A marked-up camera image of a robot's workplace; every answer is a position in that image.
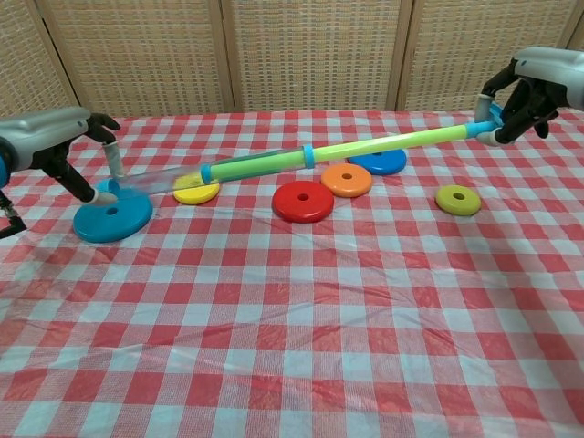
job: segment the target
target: table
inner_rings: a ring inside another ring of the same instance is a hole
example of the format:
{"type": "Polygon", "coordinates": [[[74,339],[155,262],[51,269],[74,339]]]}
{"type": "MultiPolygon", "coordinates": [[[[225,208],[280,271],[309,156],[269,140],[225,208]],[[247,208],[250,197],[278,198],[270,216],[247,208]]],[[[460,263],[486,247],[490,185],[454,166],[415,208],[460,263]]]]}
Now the table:
{"type": "MultiPolygon", "coordinates": [[[[398,175],[317,224],[270,209],[326,167],[155,195],[111,245],[38,172],[9,190],[29,230],[0,242],[0,434],[584,436],[584,124],[542,141],[408,151],[398,175]],[[484,206],[454,217],[437,189],[484,206]]],[[[437,128],[467,112],[288,111],[118,119],[128,173],[437,128]]],[[[71,162],[93,183],[99,145],[71,162]]]]}

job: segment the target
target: blue base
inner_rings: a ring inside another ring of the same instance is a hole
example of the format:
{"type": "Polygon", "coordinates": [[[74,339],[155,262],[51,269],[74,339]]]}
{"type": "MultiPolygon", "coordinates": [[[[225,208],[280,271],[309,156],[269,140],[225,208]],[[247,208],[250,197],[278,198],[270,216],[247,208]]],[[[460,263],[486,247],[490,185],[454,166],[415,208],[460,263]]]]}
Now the blue base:
{"type": "MultiPolygon", "coordinates": [[[[98,190],[117,195],[136,194],[132,189],[119,189],[110,180],[98,184],[98,190]]],[[[75,234],[86,242],[116,242],[140,231],[152,217],[152,202],[145,194],[125,197],[105,206],[83,205],[73,218],[75,234]]]]}
{"type": "Polygon", "coordinates": [[[352,164],[369,171],[371,175],[393,175],[405,167],[408,158],[401,149],[348,158],[352,164]]]}

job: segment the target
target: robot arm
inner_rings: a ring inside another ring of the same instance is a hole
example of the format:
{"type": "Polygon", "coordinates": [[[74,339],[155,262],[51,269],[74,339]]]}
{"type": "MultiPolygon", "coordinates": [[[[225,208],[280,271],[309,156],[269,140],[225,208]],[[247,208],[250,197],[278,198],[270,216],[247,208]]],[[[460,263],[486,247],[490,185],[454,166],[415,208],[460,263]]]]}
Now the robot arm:
{"type": "Polygon", "coordinates": [[[518,81],[501,113],[503,127],[481,134],[491,146],[515,141],[532,127],[545,139],[548,122],[558,108],[584,110],[584,52],[553,47],[528,47],[515,53],[509,64],[489,79],[474,111],[476,121],[487,120],[496,92],[518,81]]]}
{"type": "MultiPolygon", "coordinates": [[[[115,144],[115,136],[104,126],[111,130],[120,128],[109,116],[92,114],[81,107],[47,109],[0,120],[0,189],[8,185],[12,173],[40,169],[82,203],[115,203],[115,195],[91,187],[67,161],[71,143],[81,135],[101,142],[104,149],[115,144]]],[[[10,222],[10,226],[0,230],[0,238],[26,229],[2,192],[0,209],[10,222]]]]}

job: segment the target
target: wicker panel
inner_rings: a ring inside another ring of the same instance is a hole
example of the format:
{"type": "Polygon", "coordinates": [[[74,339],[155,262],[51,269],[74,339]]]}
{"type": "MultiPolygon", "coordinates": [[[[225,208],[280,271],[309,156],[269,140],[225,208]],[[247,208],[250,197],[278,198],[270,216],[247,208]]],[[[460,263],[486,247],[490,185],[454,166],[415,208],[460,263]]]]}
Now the wicker panel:
{"type": "MultiPolygon", "coordinates": [[[[471,110],[483,84],[523,47],[554,47],[578,0],[426,0],[407,110],[471,110]]],[[[500,93],[504,102],[511,88],[500,93]]]]}
{"type": "Polygon", "coordinates": [[[23,0],[0,2],[0,117],[75,104],[23,0]]]}
{"type": "Polygon", "coordinates": [[[230,3],[243,110],[384,108],[398,0],[230,3]]]}
{"type": "Polygon", "coordinates": [[[206,0],[51,0],[47,10],[94,110],[159,116],[224,109],[206,0]]]}

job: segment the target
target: orange ring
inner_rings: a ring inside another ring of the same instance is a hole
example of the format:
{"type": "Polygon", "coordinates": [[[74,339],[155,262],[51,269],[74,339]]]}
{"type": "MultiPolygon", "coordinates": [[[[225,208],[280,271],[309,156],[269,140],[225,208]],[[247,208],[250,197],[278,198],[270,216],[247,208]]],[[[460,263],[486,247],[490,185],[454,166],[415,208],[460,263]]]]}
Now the orange ring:
{"type": "Polygon", "coordinates": [[[320,181],[336,196],[355,198],[367,193],[373,185],[371,174],[356,164],[341,163],[328,167],[320,181]]]}

